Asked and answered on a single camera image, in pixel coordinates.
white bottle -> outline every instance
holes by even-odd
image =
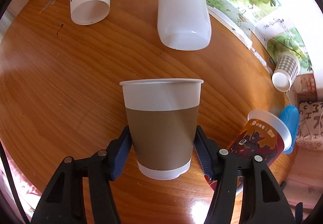
[[[161,42],[177,50],[199,50],[211,39],[206,0],[159,0],[157,29]]]

gray checkered pattern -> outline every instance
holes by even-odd
[[[283,55],[279,58],[276,69],[285,70],[292,78],[292,81],[294,81],[297,76],[297,64],[292,58],[287,55]]]

wooden table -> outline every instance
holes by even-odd
[[[39,190],[65,156],[91,156],[119,136],[127,124],[121,81],[203,79],[198,124],[222,148],[235,140],[249,111],[277,113],[287,104],[253,53],[213,18],[207,48],[165,47],[157,5],[111,0],[106,19],[80,26],[71,21],[69,0],[30,0],[8,29],[0,48],[0,137]],[[294,158],[281,155],[272,165],[278,182]],[[131,150],[111,186],[122,223],[203,223],[213,195],[195,153],[187,173],[157,181],[140,173]],[[88,186],[85,201],[93,223]]]

checkered paper cup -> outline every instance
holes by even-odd
[[[281,92],[287,92],[292,86],[300,71],[299,60],[290,52],[280,54],[272,81],[275,88]]]

blue plastic container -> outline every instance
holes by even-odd
[[[298,131],[299,111],[293,105],[285,106],[282,113],[280,114],[280,119],[287,126],[287,128],[289,129],[290,134],[292,136],[291,147],[288,150],[283,152],[284,154],[290,154],[293,151],[295,140],[296,140],[296,134]]]

